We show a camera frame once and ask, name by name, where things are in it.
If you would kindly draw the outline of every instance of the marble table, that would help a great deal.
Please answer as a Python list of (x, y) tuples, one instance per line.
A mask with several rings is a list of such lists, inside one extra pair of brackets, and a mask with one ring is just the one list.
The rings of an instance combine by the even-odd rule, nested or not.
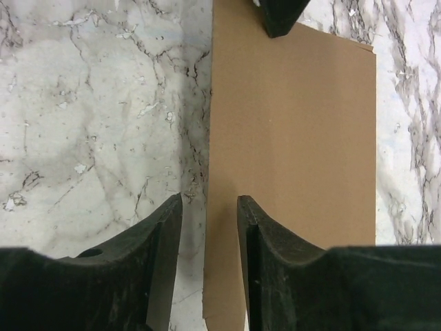
[[(441, 241), (440, 15), (311, 0), (300, 19), (377, 54), (378, 244)], [(212, 0), (0, 0), (0, 245), (74, 257), (182, 192), (170, 329), (205, 330), (211, 37)]]

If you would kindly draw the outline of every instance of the marble surface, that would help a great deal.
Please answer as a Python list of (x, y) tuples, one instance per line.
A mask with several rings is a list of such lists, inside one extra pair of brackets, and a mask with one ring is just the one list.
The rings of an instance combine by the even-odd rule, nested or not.
[[(377, 54), (378, 244), (441, 241), (440, 14), (311, 0), (299, 20)], [(211, 0), (0, 0), (0, 245), (73, 257), (182, 192), (175, 331), (205, 329), (211, 32)]]

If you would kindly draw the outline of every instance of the black plastic part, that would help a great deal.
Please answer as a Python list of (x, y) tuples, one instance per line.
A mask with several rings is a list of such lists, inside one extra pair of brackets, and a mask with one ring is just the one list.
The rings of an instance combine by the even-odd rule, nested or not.
[(287, 35), (308, 3), (309, 0), (260, 0), (268, 35)]
[(441, 330), (441, 247), (322, 250), (238, 199), (250, 331)]
[(181, 224), (177, 194), (74, 259), (0, 249), (0, 330), (168, 330)]

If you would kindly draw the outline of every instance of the white marble countertop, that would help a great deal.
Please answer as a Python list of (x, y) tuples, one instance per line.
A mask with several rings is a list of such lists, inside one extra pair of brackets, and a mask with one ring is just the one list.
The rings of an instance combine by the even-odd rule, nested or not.
[[(377, 54), (379, 244), (441, 241), (440, 14), (311, 0), (299, 20)], [(0, 245), (74, 257), (182, 192), (171, 330), (205, 329), (211, 31), (212, 0), (0, 0)]]

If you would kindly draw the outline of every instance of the cardboard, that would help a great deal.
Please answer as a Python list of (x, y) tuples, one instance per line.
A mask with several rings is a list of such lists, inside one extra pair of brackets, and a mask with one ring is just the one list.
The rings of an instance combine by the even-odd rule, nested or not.
[(214, 0), (203, 316), (242, 331), (236, 200), (322, 247), (375, 244), (376, 57), (296, 24), (269, 39), (251, 0)]

